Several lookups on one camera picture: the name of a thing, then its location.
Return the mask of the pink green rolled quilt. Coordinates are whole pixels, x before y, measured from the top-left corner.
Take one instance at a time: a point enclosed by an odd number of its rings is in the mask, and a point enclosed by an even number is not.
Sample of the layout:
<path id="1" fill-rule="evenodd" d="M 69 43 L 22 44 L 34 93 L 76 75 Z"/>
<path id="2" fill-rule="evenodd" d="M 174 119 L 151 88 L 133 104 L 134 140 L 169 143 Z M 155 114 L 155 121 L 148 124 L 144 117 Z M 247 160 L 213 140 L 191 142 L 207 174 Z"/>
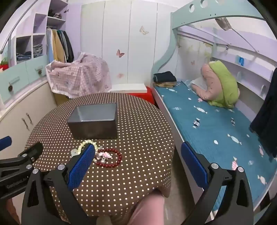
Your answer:
<path id="1" fill-rule="evenodd" d="M 237 81 L 227 67 L 219 60 L 204 64 L 201 80 L 206 85 L 202 88 L 193 80 L 191 89 L 209 105 L 232 109 L 239 99 L 240 90 Z"/>

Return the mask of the white pillow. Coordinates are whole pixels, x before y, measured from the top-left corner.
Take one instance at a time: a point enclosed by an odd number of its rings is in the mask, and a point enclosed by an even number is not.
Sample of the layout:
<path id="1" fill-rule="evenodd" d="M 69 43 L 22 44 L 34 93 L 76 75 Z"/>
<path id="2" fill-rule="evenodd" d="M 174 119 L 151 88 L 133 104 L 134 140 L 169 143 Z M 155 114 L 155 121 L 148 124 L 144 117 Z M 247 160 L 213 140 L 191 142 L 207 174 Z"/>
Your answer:
<path id="1" fill-rule="evenodd" d="M 207 83 L 203 77 L 198 77 L 197 79 L 192 80 L 191 84 L 198 86 L 199 88 L 205 91 L 207 90 Z"/>

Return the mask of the cream curved cabinet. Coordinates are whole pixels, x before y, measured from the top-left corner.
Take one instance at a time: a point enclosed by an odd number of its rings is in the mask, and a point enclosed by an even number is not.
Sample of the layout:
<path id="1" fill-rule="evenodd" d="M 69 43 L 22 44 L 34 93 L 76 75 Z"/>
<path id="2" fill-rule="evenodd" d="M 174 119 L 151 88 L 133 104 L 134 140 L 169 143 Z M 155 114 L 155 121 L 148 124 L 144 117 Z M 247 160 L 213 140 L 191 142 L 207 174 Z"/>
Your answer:
<path id="1" fill-rule="evenodd" d="M 22 152 L 36 124 L 57 105 L 46 78 L 47 63 L 44 55 L 1 72 L 1 138 L 12 139 L 1 151 L 2 159 Z"/>

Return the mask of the mint bunk bed frame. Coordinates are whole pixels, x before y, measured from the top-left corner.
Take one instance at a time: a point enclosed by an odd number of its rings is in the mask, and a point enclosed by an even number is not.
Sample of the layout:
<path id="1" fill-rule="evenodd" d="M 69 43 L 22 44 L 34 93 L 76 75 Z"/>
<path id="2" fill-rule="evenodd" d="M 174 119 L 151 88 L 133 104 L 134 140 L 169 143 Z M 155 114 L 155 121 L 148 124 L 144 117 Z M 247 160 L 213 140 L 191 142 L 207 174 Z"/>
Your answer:
<path id="1" fill-rule="evenodd" d="M 201 67 L 211 61 L 221 61 L 235 77 L 240 90 L 233 108 L 250 120 L 251 133 L 257 135 L 268 155 L 276 159 L 273 149 L 276 145 L 276 104 L 266 106 L 276 90 L 276 27 L 269 23 L 257 2 L 192 1 L 171 13 L 169 31 L 169 46 L 154 64 L 152 75 L 170 71 L 177 77 L 177 84 L 183 82 L 196 94 L 190 84 L 201 77 Z M 184 141 L 173 128 L 173 121 L 155 94 L 155 88 L 154 98 L 170 124 L 196 204 L 204 190 L 197 186 L 182 158 Z M 207 221 L 215 218 L 225 189 L 221 187 Z M 257 208 L 253 207 L 253 224 L 276 224 L 276 202 L 260 213 L 255 212 Z"/>

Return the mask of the brown polka dot tablecloth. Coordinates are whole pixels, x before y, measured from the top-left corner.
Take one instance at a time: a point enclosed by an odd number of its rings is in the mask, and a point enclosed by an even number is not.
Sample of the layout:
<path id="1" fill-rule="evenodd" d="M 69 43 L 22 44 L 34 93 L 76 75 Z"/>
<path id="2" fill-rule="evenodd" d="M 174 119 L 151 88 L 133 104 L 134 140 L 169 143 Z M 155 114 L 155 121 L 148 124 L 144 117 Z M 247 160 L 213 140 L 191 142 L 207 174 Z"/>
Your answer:
<path id="1" fill-rule="evenodd" d="M 73 137 L 67 120 L 76 106 L 117 104 L 117 139 Z M 128 94 L 100 93 L 70 100 L 51 110 L 31 131 L 26 147 L 41 142 L 43 153 L 35 162 L 41 171 L 67 163 L 73 153 L 93 144 L 112 158 L 92 161 L 73 193 L 88 216 L 127 219 L 132 208 L 154 190 L 168 197 L 174 141 L 164 115 L 153 104 Z"/>

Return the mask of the folded dark clothes stack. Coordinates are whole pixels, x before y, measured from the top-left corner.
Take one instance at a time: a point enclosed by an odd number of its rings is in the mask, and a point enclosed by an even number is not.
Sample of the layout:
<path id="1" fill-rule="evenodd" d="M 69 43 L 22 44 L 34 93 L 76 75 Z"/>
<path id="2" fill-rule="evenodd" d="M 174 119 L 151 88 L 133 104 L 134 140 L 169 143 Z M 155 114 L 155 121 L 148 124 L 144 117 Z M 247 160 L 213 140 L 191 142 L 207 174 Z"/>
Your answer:
<path id="1" fill-rule="evenodd" d="M 172 88 L 176 86 L 177 79 L 170 71 L 167 71 L 154 74 L 153 82 L 158 87 Z"/>

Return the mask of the red storage box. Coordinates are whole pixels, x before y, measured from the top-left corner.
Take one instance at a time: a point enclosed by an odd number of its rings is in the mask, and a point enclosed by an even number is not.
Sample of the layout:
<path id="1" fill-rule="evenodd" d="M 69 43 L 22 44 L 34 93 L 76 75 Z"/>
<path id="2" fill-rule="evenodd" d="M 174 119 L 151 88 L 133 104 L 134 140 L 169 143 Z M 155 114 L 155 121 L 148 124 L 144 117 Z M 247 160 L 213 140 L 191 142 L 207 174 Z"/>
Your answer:
<path id="1" fill-rule="evenodd" d="M 151 92 L 150 87 L 146 87 L 147 92 L 146 93 L 129 93 L 129 95 L 139 97 L 141 99 L 144 99 L 145 101 L 148 101 L 149 103 L 155 105 L 155 100 Z"/>

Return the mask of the white lilac shelf unit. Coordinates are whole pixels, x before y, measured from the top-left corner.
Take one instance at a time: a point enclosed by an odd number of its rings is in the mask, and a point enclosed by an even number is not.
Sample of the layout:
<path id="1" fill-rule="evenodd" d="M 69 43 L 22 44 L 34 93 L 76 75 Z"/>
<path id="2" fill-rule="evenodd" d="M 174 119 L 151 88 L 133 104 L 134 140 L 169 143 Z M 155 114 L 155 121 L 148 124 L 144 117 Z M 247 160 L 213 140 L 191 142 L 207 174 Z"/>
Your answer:
<path id="1" fill-rule="evenodd" d="M 6 47 L 10 67 L 46 55 L 46 30 L 65 30 L 68 1 L 34 1 L 21 15 Z"/>

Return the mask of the hanging clothes row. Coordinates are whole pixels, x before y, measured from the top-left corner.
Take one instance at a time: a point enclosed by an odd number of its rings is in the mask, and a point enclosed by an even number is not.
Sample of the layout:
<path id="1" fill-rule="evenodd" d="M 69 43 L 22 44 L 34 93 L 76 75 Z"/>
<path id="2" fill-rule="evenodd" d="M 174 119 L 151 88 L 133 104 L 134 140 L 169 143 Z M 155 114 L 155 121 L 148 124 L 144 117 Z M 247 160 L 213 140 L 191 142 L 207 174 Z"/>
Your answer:
<path id="1" fill-rule="evenodd" d="M 54 60 L 63 63 L 74 61 L 73 48 L 66 31 L 47 28 L 46 54 L 48 63 Z"/>

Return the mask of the pink charm trinket cluster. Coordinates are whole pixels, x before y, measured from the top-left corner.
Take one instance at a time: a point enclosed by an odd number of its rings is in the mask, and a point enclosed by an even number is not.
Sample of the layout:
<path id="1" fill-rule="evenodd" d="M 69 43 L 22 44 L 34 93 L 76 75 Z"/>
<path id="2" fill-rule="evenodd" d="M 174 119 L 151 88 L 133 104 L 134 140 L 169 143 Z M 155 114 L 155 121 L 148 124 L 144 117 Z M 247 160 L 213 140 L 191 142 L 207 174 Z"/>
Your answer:
<path id="1" fill-rule="evenodd" d="M 94 157 L 94 162 L 100 162 L 102 164 L 105 164 L 108 159 L 111 159 L 112 156 L 108 152 L 96 152 Z"/>

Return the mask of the silver metal tin box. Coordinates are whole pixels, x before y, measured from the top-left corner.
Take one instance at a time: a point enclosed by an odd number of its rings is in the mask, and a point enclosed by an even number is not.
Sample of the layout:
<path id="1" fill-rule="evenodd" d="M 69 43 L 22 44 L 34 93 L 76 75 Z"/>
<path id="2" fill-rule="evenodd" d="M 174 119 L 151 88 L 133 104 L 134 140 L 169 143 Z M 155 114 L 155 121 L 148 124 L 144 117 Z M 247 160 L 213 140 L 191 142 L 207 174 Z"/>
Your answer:
<path id="1" fill-rule="evenodd" d="M 75 139 L 117 139 L 117 104 L 76 106 L 67 124 Z"/>

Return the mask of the pink checkered cover cloth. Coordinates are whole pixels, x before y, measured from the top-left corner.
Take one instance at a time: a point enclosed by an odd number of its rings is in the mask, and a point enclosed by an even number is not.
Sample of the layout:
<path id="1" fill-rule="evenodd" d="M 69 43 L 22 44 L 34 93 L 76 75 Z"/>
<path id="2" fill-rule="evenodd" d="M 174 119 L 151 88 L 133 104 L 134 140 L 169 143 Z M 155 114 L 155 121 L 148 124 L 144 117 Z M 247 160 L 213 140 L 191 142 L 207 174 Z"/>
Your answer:
<path id="1" fill-rule="evenodd" d="M 54 60 L 46 66 L 46 77 L 53 93 L 68 98 L 108 92 L 112 88 L 107 62 L 85 52 L 71 63 Z"/>

